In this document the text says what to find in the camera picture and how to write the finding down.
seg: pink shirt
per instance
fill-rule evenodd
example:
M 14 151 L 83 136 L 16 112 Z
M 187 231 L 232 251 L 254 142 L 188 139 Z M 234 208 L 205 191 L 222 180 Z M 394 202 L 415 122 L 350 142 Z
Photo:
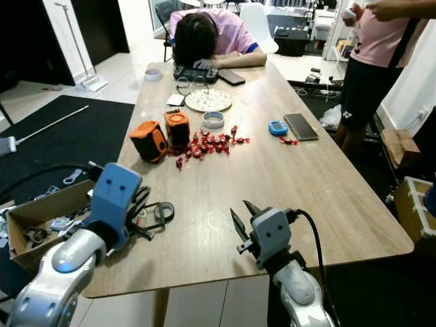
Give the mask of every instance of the pink shirt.
M 420 20 L 397 67 L 405 67 L 409 63 L 416 42 L 428 21 L 427 19 Z M 369 65 L 388 67 L 408 22 L 409 18 L 379 22 L 371 10 L 365 10 L 359 21 L 359 40 L 351 53 L 351 57 Z
M 250 32 L 245 28 L 244 22 L 234 13 L 225 9 L 191 9 L 180 12 L 173 12 L 170 18 L 170 37 L 174 39 L 177 23 L 188 14 L 205 12 L 215 23 L 218 30 L 217 44 L 215 46 L 216 55 L 226 55 L 233 51 L 246 53 L 257 48 L 256 41 Z

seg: black hair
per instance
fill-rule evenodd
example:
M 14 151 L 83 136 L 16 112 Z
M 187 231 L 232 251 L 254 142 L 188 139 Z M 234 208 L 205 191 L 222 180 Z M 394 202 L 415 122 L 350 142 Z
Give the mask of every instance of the black hair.
M 216 28 L 205 14 L 188 14 L 177 24 L 173 56 L 176 65 L 192 67 L 215 52 Z

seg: glasses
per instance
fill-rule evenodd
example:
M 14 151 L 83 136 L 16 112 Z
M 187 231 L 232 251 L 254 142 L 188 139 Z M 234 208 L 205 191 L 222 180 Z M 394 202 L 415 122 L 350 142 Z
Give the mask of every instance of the glasses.
M 190 82 L 186 77 L 179 77 L 176 84 L 177 92 L 179 92 L 184 97 L 188 96 L 192 92 L 196 91 L 197 88 L 206 88 L 204 92 L 209 94 L 209 86 L 203 76 L 196 76 Z

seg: black shorts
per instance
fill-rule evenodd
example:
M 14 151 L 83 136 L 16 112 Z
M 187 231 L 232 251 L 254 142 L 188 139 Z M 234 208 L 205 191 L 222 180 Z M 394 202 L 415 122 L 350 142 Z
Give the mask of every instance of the black shorts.
M 349 129 L 366 126 L 402 71 L 349 58 L 341 94 L 341 123 Z

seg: white floor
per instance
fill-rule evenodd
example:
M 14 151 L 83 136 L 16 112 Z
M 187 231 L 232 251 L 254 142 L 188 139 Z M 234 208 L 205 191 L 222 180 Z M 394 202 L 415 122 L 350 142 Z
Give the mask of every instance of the white floor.
M 162 40 L 154 40 L 151 32 L 146 36 L 137 32 L 144 27 L 138 11 L 131 7 L 137 2 L 125 0 L 124 7 L 121 6 L 131 53 L 116 54 L 96 67 L 97 73 L 109 81 L 106 87 L 96 93 L 67 86 L 62 86 L 61 91 L 44 91 L 43 88 L 52 86 L 20 81 L 17 87 L 0 95 L 0 101 L 13 122 L 21 121 L 60 95 L 136 103 L 147 65 L 162 61 L 164 54 Z M 133 19 L 127 23 L 126 13 L 129 17 L 135 16 L 137 29 Z M 323 61 L 321 57 L 271 54 L 268 60 L 279 68 L 286 80 L 304 81 L 311 73 L 310 69 L 315 67 L 322 71 L 321 82 L 327 83 L 335 68 L 335 63 Z M 335 79 L 343 77 L 343 68 L 341 66 L 333 74 Z M 0 120 L 0 131 L 7 127 L 5 119 Z M 8 311 L 11 302 L 0 307 Z M 179 287 L 170 292 L 165 327 L 266 326 L 267 302 L 267 276 Z M 154 292 L 95 300 L 80 297 L 71 326 L 155 326 L 154 305 Z

